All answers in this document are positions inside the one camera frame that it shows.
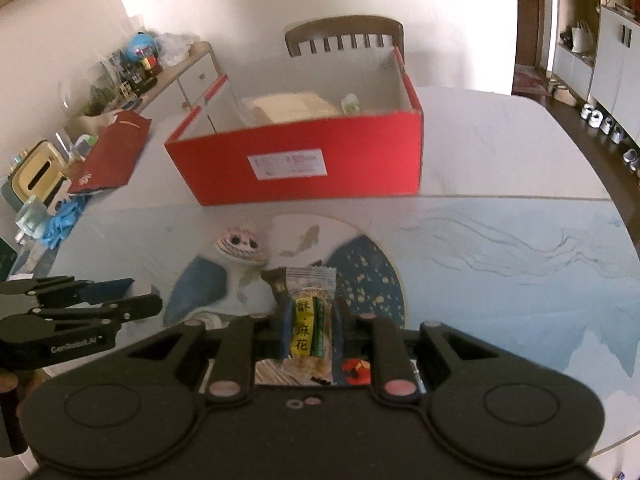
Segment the wooden chair behind table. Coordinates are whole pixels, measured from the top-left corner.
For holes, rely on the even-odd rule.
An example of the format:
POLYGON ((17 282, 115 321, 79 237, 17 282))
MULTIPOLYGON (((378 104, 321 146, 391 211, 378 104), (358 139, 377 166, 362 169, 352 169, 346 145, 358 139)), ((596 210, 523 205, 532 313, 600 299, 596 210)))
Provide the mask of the wooden chair behind table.
POLYGON ((333 18, 318 18, 292 27, 284 34, 284 42, 291 58, 303 55, 302 44, 311 54, 320 50, 332 51, 332 41, 337 50, 346 46, 357 50, 384 48, 385 39, 405 57, 404 25, 401 22, 377 15, 344 15, 333 18))

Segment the blue gloves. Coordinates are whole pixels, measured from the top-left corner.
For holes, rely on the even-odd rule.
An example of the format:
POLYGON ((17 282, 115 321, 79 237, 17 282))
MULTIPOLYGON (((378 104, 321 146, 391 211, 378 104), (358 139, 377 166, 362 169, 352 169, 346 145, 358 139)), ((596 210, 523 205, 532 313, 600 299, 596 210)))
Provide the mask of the blue gloves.
POLYGON ((72 196, 61 200, 40 237, 40 243, 51 250, 58 248, 70 236, 70 232, 85 211, 87 202, 85 196, 72 196))

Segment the blue globe toy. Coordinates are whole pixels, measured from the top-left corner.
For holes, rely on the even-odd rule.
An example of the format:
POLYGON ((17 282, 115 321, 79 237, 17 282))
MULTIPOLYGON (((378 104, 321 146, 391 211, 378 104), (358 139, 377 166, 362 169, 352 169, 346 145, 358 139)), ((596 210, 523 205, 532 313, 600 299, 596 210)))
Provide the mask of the blue globe toy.
POLYGON ((157 48, 154 38, 146 32, 138 32, 127 42, 125 55, 129 61, 139 63, 146 72, 157 74, 157 48))

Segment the yellow tissue box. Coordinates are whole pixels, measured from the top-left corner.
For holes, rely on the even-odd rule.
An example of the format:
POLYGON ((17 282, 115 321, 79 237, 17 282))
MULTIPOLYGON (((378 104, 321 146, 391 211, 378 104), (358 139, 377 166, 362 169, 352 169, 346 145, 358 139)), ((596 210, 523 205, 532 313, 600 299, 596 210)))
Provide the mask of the yellow tissue box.
POLYGON ((30 151, 21 151, 2 184, 2 197, 14 211, 19 211, 32 196, 50 206, 65 180, 65 166, 65 159, 54 144, 42 140, 30 151))

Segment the red cardboard box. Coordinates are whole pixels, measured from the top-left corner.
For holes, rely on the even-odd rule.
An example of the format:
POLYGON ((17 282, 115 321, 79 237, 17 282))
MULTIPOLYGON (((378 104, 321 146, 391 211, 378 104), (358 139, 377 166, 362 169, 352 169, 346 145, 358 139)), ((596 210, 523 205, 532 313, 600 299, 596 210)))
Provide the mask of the red cardboard box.
POLYGON ((420 188, 423 112, 394 47, 280 58, 219 77, 165 148, 203 206, 410 196, 420 188), (343 115, 260 126, 241 103, 305 91, 343 115))

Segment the white sideboard cabinet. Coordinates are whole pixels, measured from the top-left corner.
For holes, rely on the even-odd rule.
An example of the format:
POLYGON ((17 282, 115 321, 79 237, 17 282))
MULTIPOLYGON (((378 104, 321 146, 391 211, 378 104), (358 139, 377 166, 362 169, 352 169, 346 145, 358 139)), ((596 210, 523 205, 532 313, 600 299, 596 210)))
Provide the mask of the white sideboard cabinet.
POLYGON ((194 42, 185 60, 163 69, 134 112, 151 119, 153 126, 166 119, 184 117, 201 102, 205 91, 220 75, 212 46, 206 41, 194 42))

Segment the black snack packet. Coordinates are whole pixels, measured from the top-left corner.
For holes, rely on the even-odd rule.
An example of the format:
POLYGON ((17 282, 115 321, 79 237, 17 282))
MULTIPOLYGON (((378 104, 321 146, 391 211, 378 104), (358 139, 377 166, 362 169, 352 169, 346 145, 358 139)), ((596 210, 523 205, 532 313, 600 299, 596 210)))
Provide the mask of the black snack packet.
POLYGON ((279 307, 286 307, 290 303, 290 293, 286 284, 286 269, 284 266, 262 270, 260 278, 270 287, 279 307))

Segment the painted table mat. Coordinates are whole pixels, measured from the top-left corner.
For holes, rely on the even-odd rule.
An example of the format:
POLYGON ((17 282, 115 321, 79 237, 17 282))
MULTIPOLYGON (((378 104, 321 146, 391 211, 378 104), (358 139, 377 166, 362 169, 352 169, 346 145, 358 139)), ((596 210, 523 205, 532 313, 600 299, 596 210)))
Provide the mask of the painted table mat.
POLYGON ((59 274, 131 276, 164 296, 175 323, 202 307, 272 305, 256 271, 224 261, 216 238, 254 232, 268 263, 321 262, 349 307, 410 328, 437 320, 552 367, 600 396, 599 451, 639 441, 639 259, 603 200, 391 198, 203 208, 88 210, 59 274))

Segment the beige bread plush in box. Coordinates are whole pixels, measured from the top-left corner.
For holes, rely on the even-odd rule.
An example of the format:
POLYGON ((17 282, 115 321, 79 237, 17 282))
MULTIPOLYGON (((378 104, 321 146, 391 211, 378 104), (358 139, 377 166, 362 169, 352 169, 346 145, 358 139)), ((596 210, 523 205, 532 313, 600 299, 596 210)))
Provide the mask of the beige bread plush in box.
POLYGON ((256 125, 288 124, 340 117, 343 112, 316 92, 273 93, 244 98, 242 107, 256 125))

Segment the white wall cabinet unit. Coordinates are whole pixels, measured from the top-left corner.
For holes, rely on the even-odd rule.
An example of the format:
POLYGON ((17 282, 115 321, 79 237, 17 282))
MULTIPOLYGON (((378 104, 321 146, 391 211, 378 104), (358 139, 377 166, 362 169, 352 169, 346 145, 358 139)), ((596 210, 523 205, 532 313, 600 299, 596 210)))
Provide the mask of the white wall cabinet unit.
POLYGON ((639 141, 639 0, 548 0, 550 70, 639 141))

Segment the yellow green snack packet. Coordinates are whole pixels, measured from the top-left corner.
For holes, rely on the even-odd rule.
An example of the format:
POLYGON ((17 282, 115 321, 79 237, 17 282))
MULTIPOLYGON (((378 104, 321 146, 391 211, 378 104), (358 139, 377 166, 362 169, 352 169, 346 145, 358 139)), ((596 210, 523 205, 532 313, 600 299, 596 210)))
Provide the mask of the yellow green snack packet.
POLYGON ((292 332, 283 369, 296 382, 333 382, 333 303, 336 270, 327 266, 287 268, 292 332))

